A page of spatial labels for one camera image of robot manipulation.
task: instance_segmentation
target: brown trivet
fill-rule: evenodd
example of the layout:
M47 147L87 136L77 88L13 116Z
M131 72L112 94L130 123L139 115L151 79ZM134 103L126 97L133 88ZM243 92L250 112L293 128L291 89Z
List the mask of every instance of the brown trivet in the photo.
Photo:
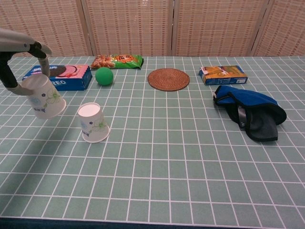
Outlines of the brown trivet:
M167 92L178 91L185 88L190 82L190 77L174 68L161 68L148 75L150 86Z

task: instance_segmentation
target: paper cup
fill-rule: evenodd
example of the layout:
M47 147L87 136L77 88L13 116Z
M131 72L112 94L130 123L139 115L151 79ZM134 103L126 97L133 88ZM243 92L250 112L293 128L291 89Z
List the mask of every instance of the paper cup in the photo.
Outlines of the paper cup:
M110 128L104 119L100 105L83 104L77 113L81 120L82 137L86 142L96 143L108 137Z
M59 115L66 107L66 101L44 74L34 74L21 83L34 94L27 96L37 118L49 119Z

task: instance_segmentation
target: green ball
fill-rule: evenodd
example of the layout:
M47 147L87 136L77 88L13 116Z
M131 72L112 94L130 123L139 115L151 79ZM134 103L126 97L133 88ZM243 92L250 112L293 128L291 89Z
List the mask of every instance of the green ball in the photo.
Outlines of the green ball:
M109 68L99 68L95 73L95 79L100 85L109 85L113 81L113 73Z

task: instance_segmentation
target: cup rim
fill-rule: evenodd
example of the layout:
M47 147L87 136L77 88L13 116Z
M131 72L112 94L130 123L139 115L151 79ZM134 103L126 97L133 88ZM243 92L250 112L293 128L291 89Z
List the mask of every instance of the cup rim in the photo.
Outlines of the cup rim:
M87 105L89 105L89 104L97 105L97 106L99 107L99 110L98 110L95 114L90 115L90 116L83 116L83 115L80 115L80 109L82 109L84 106L87 106ZM92 116L98 114L100 111L101 111L101 106L100 106L98 103L89 102L89 103L85 103L85 104L80 105L80 107L77 109L77 114L78 114L80 117L87 118L87 117L92 117Z
M45 79L45 82L43 83L43 85L41 85L40 87L37 87L37 88L28 88L28 81L29 80L33 80L34 78L37 78L37 77L44 77ZM25 88L28 88L28 89L31 89L31 90L34 90L34 89L38 89L38 88L42 88L44 85L46 85L48 83L48 76L46 76L45 74L42 74L42 73L38 73L38 74L33 74L33 75L30 75L29 77L27 77L26 79L24 79L21 83L22 87L25 87Z

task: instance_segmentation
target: table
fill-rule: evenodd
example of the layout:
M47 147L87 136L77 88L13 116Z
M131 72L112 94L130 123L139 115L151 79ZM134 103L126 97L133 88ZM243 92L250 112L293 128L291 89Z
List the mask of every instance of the table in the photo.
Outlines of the table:
M141 70L113 70L111 86L93 78L88 90L61 92L67 108L47 121L1 84L1 217L305 228L305 56L144 59ZM35 64L10 61L19 81ZM269 95L287 112L278 141L252 141L214 105L217 85L205 86L199 67L232 64L249 76L234 87ZM185 71L188 87L151 88L147 75L164 67ZM81 137L76 112L86 102L103 107L111 126L105 142Z

